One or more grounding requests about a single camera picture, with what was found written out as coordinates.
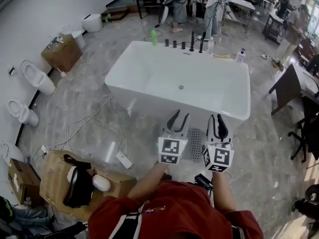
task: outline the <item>red shirt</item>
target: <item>red shirt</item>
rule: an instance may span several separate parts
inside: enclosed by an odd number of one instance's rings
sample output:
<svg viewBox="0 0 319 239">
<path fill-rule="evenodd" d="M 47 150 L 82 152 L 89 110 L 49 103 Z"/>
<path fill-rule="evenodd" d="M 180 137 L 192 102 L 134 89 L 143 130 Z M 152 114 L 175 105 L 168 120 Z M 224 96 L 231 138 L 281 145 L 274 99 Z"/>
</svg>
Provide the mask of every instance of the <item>red shirt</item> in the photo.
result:
<svg viewBox="0 0 319 239">
<path fill-rule="evenodd" d="M 137 212 L 139 207 L 127 197 L 106 197 L 89 219 L 90 239 L 108 238 L 120 217 Z M 203 239 L 231 239 L 232 225 L 243 230 L 245 239 L 264 238 L 251 212 L 221 214 L 212 207 L 205 189 L 189 183 L 161 182 L 141 213 L 139 239 L 168 239 L 178 233 Z"/>
</svg>

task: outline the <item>white marker cube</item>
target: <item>white marker cube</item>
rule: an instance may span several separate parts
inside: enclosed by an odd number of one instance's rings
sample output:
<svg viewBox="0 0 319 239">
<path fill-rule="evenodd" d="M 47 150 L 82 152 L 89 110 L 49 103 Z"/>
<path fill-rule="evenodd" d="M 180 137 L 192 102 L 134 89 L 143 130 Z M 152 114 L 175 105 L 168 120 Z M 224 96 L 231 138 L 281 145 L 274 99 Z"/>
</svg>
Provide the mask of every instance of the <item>white marker cube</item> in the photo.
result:
<svg viewBox="0 0 319 239">
<path fill-rule="evenodd" d="M 221 147 L 208 145 L 203 152 L 206 169 L 213 172 L 223 172 L 231 166 L 234 151 Z"/>
<path fill-rule="evenodd" d="M 188 140 L 159 137 L 159 163 L 177 165 Z"/>
</svg>

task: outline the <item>white bottle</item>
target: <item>white bottle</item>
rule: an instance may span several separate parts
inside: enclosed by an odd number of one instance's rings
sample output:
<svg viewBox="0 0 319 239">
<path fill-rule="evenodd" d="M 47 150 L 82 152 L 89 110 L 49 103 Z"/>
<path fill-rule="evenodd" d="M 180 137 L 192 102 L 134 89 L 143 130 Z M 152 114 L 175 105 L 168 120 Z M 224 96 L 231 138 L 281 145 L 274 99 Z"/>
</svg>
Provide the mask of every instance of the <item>white bottle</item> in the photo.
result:
<svg viewBox="0 0 319 239">
<path fill-rule="evenodd" d="M 213 48 L 214 48 L 214 39 L 213 39 L 213 37 L 211 37 L 210 40 L 208 41 L 207 53 L 208 54 L 212 54 L 213 53 Z"/>
<path fill-rule="evenodd" d="M 236 56 L 236 62 L 241 63 L 243 62 L 244 58 L 246 57 L 246 54 L 244 53 L 245 49 L 241 49 L 241 51 L 238 51 Z"/>
</svg>

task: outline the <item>cardboard box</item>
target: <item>cardboard box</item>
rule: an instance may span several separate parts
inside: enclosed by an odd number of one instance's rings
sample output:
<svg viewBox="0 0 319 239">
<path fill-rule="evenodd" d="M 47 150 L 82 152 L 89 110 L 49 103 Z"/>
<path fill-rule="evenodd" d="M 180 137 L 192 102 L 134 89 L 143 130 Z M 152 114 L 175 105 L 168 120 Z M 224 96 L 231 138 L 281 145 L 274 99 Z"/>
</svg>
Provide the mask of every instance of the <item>cardboard box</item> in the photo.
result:
<svg viewBox="0 0 319 239">
<path fill-rule="evenodd" d="M 20 204 L 31 207 L 43 205 L 40 197 L 40 179 L 30 164 L 10 159 L 9 182 Z"/>
<path fill-rule="evenodd" d="M 63 42 L 51 45 L 51 49 L 46 47 L 41 55 L 51 67 L 68 72 L 82 56 L 82 52 L 71 34 L 64 35 Z"/>
<path fill-rule="evenodd" d="M 100 205 L 104 197 L 124 197 L 136 184 L 136 179 L 124 174 L 105 171 L 103 168 L 91 163 L 92 169 L 89 172 L 93 174 L 100 174 L 106 177 L 110 183 L 111 188 L 108 192 L 101 192 L 94 189 L 92 199 L 87 206 L 80 208 L 71 208 L 63 204 L 64 197 L 68 191 L 70 183 L 67 181 L 67 174 L 72 167 L 72 164 L 66 163 L 63 156 L 69 154 L 78 161 L 86 161 L 74 153 L 61 150 L 49 151 L 47 156 L 47 164 L 45 172 L 41 178 L 40 195 L 50 204 L 54 205 L 59 211 L 72 215 L 79 219 L 88 220 L 92 212 Z"/>
</svg>

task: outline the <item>marble floor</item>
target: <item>marble floor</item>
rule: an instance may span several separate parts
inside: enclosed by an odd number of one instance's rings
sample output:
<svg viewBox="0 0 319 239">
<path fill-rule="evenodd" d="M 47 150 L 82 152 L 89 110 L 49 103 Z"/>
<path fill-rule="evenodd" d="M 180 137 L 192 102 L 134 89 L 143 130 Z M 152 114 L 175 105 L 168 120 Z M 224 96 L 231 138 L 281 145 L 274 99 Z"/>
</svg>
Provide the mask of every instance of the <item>marble floor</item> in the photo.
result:
<svg viewBox="0 0 319 239">
<path fill-rule="evenodd" d="M 45 164 L 45 158 L 42 158 L 39 150 L 41 145 L 53 146 L 63 142 L 70 123 L 95 113 L 110 98 L 112 94 L 103 80 L 106 73 L 129 43 L 133 40 L 143 41 L 156 23 L 155 15 L 147 15 L 140 20 L 137 14 L 129 14 L 122 21 L 104 25 L 101 31 L 84 36 L 87 45 L 83 56 L 66 78 L 61 79 L 57 72 L 52 74 L 56 91 L 50 97 L 39 95 L 33 107 L 39 116 L 39 125 L 36 128 L 25 126 L 19 142 L 19 148 L 24 155 L 31 157 L 31 164 L 39 175 Z M 159 42 L 164 43 L 166 38 L 170 42 L 174 39 L 178 43 L 190 41 L 192 31 L 201 33 L 199 24 L 185 23 L 182 27 L 183 32 L 172 34 L 167 24 L 160 26 L 158 30 L 162 36 L 159 36 Z M 285 107 L 273 117 L 270 115 L 275 104 L 267 91 L 273 85 L 278 71 L 272 67 L 270 59 L 263 60 L 258 55 L 273 56 L 278 45 L 271 40 L 264 40 L 262 28 L 259 23 L 251 22 L 246 34 L 243 26 L 226 22 L 223 27 L 219 26 L 214 53 L 230 54 L 235 58 L 241 48 L 246 49 L 248 57 L 245 62 L 249 65 L 251 84 L 251 115 L 234 132 L 235 155 L 230 169 L 230 185 L 238 208 L 252 211 L 265 238 L 271 238 L 280 227 L 295 218 L 296 214 L 289 215 L 291 200 L 296 196 L 302 197 L 309 181 L 304 181 L 307 165 L 301 164 L 301 157 L 290 161 L 297 143 L 287 137 L 289 131 L 296 130 L 295 123 L 302 113 Z M 195 47 L 199 48 L 199 42 L 195 43 Z M 111 142 L 119 143 L 120 139 L 100 121 L 90 120 L 69 141 L 70 146 L 76 154 L 99 162 L 106 169 L 140 178 L 157 160 L 156 141 L 160 121 L 135 113 L 129 116 L 114 100 L 111 106 L 128 141 L 127 157 L 134 164 L 131 169 L 125 169 L 118 161 L 112 164 L 104 162 Z M 108 105 L 96 117 L 119 132 L 116 118 Z M 71 132 L 75 132 L 81 123 L 71 126 Z M 120 150 L 123 151 L 124 147 L 121 144 Z M 193 181 L 194 175 L 202 171 L 202 163 L 187 159 L 169 168 L 169 173 L 178 181 Z M 56 213 L 56 225 L 59 228 L 74 222 L 70 216 Z M 85 238 L 86 234 L 82 233 L 80 237 Z"/>
</svg>

